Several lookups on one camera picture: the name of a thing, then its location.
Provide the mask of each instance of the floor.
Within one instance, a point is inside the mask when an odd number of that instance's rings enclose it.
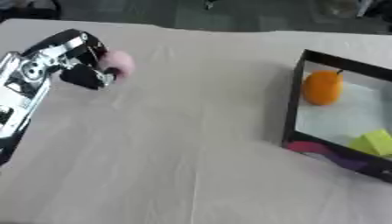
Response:
[[[220,0],[211,10],[203,0],[60,0],[64,19],[151,24],[215,32],[387,33],[374,18],[336,18],[322,11],[333,0]]]

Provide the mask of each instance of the pink ball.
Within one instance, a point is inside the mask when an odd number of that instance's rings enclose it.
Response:
[[[129,76],[136,69],[133,58],[126,52],[122,51],[107,52],[99,61],[98,66],[102,71],[105,71],[109,67],[115,67],[119,69],[119,77]]]

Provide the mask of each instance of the table surface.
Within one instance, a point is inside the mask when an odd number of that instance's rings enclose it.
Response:
[[[392,185],[279,148],[307,48],[391,67],[392,37],[11,20],[0,52],[67,28],[136,59],[95,92],[55,81],[0,176],[0,223],[390,223]]]

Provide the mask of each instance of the orange fruit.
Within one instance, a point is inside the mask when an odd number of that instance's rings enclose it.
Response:
[[[342,90],[343,77],[337,71],[316,71],[303,85],[304,98],[311,104],[328,105],[336,102]]]

